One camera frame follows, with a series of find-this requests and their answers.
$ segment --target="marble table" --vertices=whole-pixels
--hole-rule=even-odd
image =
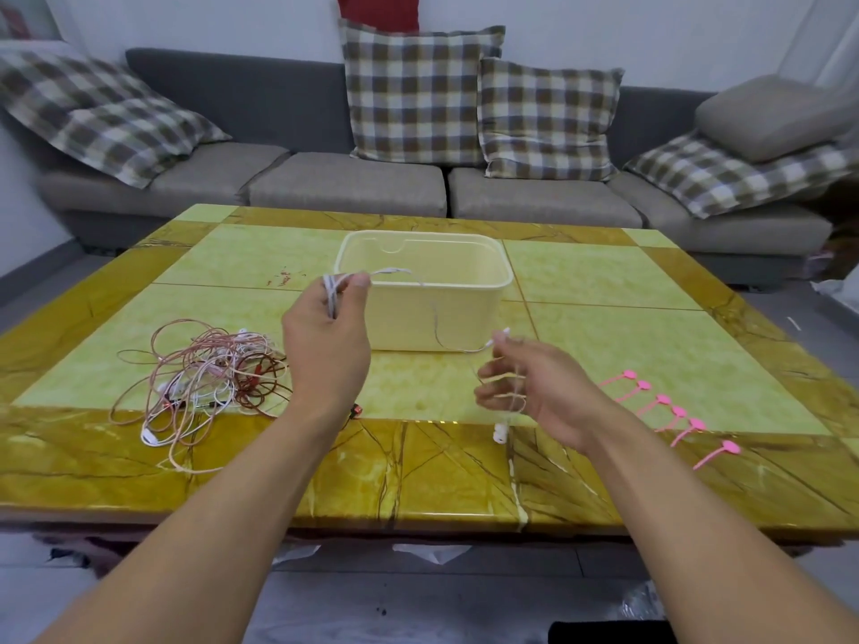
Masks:
[[[698,474],[773,538],[859,537],[859,397],[661,233],[212,205],[189,208],[2,336],[0,520],[109,530],[176,509],[208,476],[168,469],[139,427],[107,420],[141,376],[117,350],[180,317],[279,335],[280,315],[330,270],[344,233],[368,228],[502,240],[515,284],[499,327],[568,349],[595,378],[639,371],[710,428],[676,448],[690,465],[724,439],[740,445]],[[487,357],[374,353],[363,415],[311,481],[296,532],[624,536],[584,457],[522,417],[506,445],[492,440],[497,417],[472,402],[473,371]],[[136,414],[134,402],[123,415]],[[666,411],[646,422],[664,426]],[[221,416],[185,460],[224,465],[267,422]]]

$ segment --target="sofa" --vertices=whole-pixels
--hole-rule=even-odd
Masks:
[[[643,179],[608,183],[489,179],[479,169],[361,161],[344,66],[255,56],[131,49],[156,92],[234,138],[203,145],[146,190],[75,161],[44,173],[39,193],[88,247],[123,249],[194,203],[461,219],[657,228],[727,283],[774,287],[832,226],[795,203],[699,220]],[[693,128],[712,93],[624,86],[608,131],[620,168]]]

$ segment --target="person's left hand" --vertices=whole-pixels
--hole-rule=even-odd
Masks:
[[[304,290],[284,314],[284,352],[292,375],[290,406],[342,423],[370,369],[370,340],[364,307],[370,275],[356,273],[340,283],[337,318],[328,318],[321,278]]]

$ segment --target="checkered pillow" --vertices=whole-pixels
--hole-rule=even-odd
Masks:
[[[501,55],[504,27],[385,33],[340,20],[356,148],[371,161],[482,165],[478,66]]]
[[[856,152],[832,144],[753,165],[692,132],[636,156],[624,169],[671,194],[694,216],[706,219],[833,183],[857,166]]]
[[[539,69],[480,62],[478,133],[487,178],[607,180],[624,70]]]
[[[53,147],[137,188],[198,144],[231,139],[127,69],[102,61],[0,54],[0,103]]]

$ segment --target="person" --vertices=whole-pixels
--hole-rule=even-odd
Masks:
[[[310,477],[370,369],[353,275],[340,312],[312,284],[285,313],[293,396],[284,413],[37,638],[38,644],[241,642],[272,558]],[[509,409],[517,372],[524,411],[588,457],[656,584],[678,641],[859,642],[859,617],[691,472],[569,355],[494,335],[479,369],[481,406]]]

